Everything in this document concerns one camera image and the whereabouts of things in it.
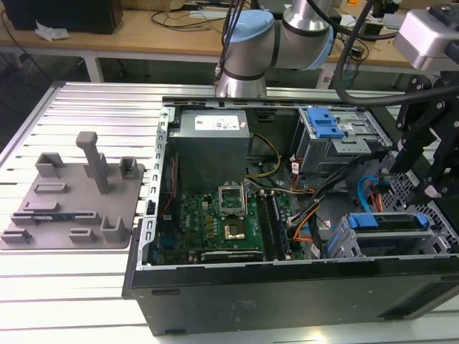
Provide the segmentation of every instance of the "blue cable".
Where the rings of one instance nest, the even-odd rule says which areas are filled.
[[[379,179],[373,176],[363,176],[357,183],[357,195],[359,196],[360,203],[364,207],[364,210],[367,213],[371,213],[372,211],[368,205],[368,202],[366,201],[365,192],[364,192],[364,182],[367,179],[375,182],[376,184],[379,184]]]

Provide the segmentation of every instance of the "motherboard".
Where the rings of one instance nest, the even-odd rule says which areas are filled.
[[[218,193],[183,194],[179,228],[161,235],[158,264],[263,261],[272,259],[273,243],[283,244],[280,251],[287,253],[287,233],[281,224],[286,224],[292,214],[289,196],[246,193],[242,204],[239,198],[238,193],[224,198]],[[277,210],[273,212],[278,212],[278,218],[274,221],[260,211],[260,201],[265,199],[276,202]],[[244,213],[227,214],[222,208],[242,208]],[[268,226],[271,233],[264,232],[268,222],[272,223]]]

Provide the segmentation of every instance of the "light blue joint cover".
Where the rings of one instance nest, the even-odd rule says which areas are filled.
[[[328,38],[325,46],[323,47],[322,52],[317,56],[316,61],[311,63],[309,67],[306,67],[304,70],[317,70],[322,67],[322,65],[327,60],[327,56],[330,55],[331,48],[333,46],[333,28],[328,28]]]
[[[378,221],[374,218],[373,214],[355,213],[349,214],[347,221],[352,229],[355,228],[369,228],[379,227]]]
[[[416,213],[416,219],[419,221],[419,224],[422,228],[428,228],[429,220],[427,220],[427,217],[424,215],[424,213]]]
[[[242,11],[231,36],[231,43],[245,42],[264,34],[274,25],[274,16],[268,11]]]

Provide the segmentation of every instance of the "wooden tabletop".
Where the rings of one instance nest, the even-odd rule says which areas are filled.
[[[342,14],[358,15],[364,1],[360,5],[350,6],[343,1]],[[171,14],[177,18],[182,12]],[[164,14],[157,16],[164,20]],[[192,22],[201,22],[203,19],[184,17],[178,20],[168,20],[167,24],[180,25]],[[214,21],[215,29],[222,30],[222,21]],[[32,31],[17,31],[11,23],[7,24],[11,33],[23,47],[59,48],[59,49],[89,49],[121,52],[150,52],[167,54],[194,54],[204,56],[219,56],[221,34],[209,27],[206,31],[182,32],[160,27],[151,22],[147,11],[124,11],[124,17],[113,34],[90,34],[84,32],[70,32],[69,39],[48,42]],[[0,24],[0,45],[14,45],[14,42]],[[406,59],[392,45],[392,40],[367,42],[370,55],[364,62],[367,65],[386,65],[409,67]],[[327,62],[337,62],[343,44],[337,41]]]

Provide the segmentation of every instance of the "floor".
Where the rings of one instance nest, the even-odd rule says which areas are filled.
[[[21,56],[21,70],[15,70],[6,58],[0,54],[0,150],[49,87],[47,79],[25,55]],[[52,80],[89,81],[85,64],[80,58],[33,58]],[[101,64],[106,82],[211,85],[214,79],[214,65],[207,63],[103,59]],[[266,81],[269,87],[314,88],[318,74],[316,70],[269,70]],[[351,89],[393,90],[390,86],[393,77],[392,74],[360,72]],[[406,85],[407,78],[400,83],[402,87]]]

